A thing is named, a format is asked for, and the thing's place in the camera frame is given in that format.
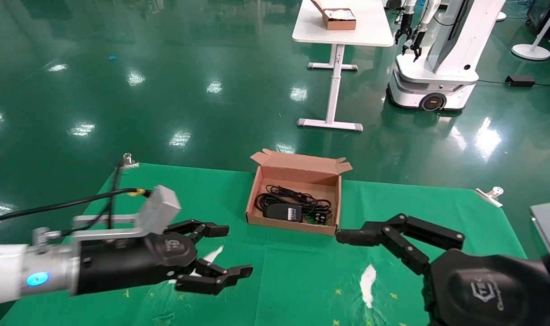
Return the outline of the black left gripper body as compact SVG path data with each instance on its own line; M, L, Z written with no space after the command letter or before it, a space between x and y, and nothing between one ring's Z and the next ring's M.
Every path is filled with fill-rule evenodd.
M81 245L76 295L153 285L192 272L198 252L179 233Z

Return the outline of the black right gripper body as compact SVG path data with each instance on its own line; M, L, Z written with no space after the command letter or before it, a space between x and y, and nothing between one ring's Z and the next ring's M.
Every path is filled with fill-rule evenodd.
M550 257L448 250L430 264L423 297L430 326L550 326Z

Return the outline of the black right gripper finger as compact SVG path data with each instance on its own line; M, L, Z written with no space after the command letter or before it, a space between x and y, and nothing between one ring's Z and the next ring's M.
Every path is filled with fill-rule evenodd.
M462 249L465 240L460 232L403 213L388 221L366 221L358 230L339 229L335 234L335 239L342 244L385 246L407 268L422 276L430 268L429 258L410 243L408 237L444 250Z

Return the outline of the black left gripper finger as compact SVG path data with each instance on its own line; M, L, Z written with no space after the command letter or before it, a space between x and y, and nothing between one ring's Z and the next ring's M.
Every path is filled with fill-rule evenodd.
M166 228L167 235L185 235L195 245L204 237L225 237L229 235L229 231L229 225L217 225L213 222L198 221L194 219L180 221L179 223L168 225Z
M252 272L252 265L224 269L204 259L198 259L177 270L175 290L216 296L223 289L236 286L239 280L249 278Z

